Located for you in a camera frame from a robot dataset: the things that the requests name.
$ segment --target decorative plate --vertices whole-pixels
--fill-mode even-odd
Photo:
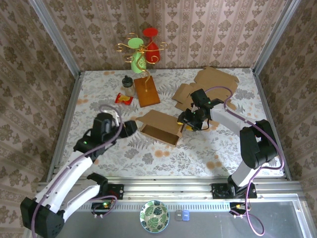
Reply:
[[[163,231],[169,222],[169,211],[164,203],[152,200],[144,204],[140,212],[142,227],[150,233]]]

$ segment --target wall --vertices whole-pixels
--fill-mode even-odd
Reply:
[[[27,0],[0,1],[0,237],[21,237],[55,149],[74,78]]]
[[[286,0],[44,0],[81,70],[129,68],[114,50],[155,27],[156,68],[251,67]]]
[[[317,224],[317,1],[302,0],[260,73],[292,177]]]

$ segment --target cardboard box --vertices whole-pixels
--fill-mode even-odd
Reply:
[[[177,124],[176,117],[165,113],[150,110],[135,120],[143,122],[140,128],[141,134],[163,143],[176,146],[179,138],[182,137],[183,125]]]
[[[225,86],[234,93],[238,87],[239,80],[236,76],[230,75],[228,73],[222,72],[212,67],[205,67],[199,71],[194,79],[195,82],[186,84],[182,83],[176,90],[172,99],[176,100],[176,108],[185,111],[187,108],[191,109],[192,99],[190,94],[198,89],[204,89],[205,91],[216,86]],[[230,92],[224,88],[217,88],[210,90],[206,93],[210,100],[219,98],[224,101],[230,96]],[[233,110],[236,107],[230,102],[227,102],[227,106]],[[210,121],[210,124],[218,126],[219,123],[215,121]]]

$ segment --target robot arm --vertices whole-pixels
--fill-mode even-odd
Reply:
[[[23,225],[31,229],[32,216],[40,204],[35,218],[35,232],[45,238],[54,238],[61,231],[67,219],[85,202],[93,197],[107,195],[107,179],[93,173],[87,179],[94,180],[97,184],[87,187],[70,201],[66,208],[60,210],[66,195],[72,189],[79,177],[93,164],[99,155],[116,144],[113,141],[109,146],[96,150],[86,157],[84,153],[103,145],[109,141],[119,130],[118,116],[110,113],[99,113],[94,119],[93,128],[89,129],[74,146],[74,152],[51,180],[45,189],[39,192],[34,199],[26,197],[21,205]],[[126,121],[118,138],[125,138],[137,130],[135,121]]]
[[[192,131],[197,131],[202,130],[205,120],[214,120],[240,137],[242,162],[237,170],[229,176],[228,184],[222,188],[224,190],[222,198],[233,198],[244,194],[248,182],[259,167],[270,162],[277,155],[272,143],[246,121],[256,124],[275,141],[269,122],[266,120],[254,121],[234,112],[243,118],[243,121],[228,113],[227,110],[231,109],[224,108],[223,101],[219,99],[211,101],[203,89],[193,92],[190,96],[193,100],[193,108],[182,112],[178,117],[179,123],[185,123],[191,127]]]

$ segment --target red snack packet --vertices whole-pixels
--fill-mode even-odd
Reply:
[[[115,103],[124,103],[125,105],[130,105],[132,103],[133,97],[128,97],[123,95],[122,93],[118,93],[117,98],[115,99]]]

